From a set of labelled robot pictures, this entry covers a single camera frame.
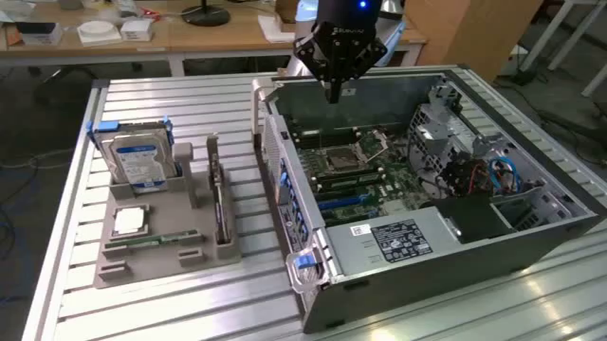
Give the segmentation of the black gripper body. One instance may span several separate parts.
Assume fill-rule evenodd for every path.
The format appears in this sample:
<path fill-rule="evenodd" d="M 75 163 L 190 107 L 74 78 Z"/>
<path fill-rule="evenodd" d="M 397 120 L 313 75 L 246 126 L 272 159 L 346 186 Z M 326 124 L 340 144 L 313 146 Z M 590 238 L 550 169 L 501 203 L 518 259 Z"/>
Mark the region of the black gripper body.
<path fill-rule="evenodd" d="M 378 18 L 377 1 L 320 1 L 316 22 L 333 24 L 333 45 L 344 41 L 376 38 L 376 20 Z"/>

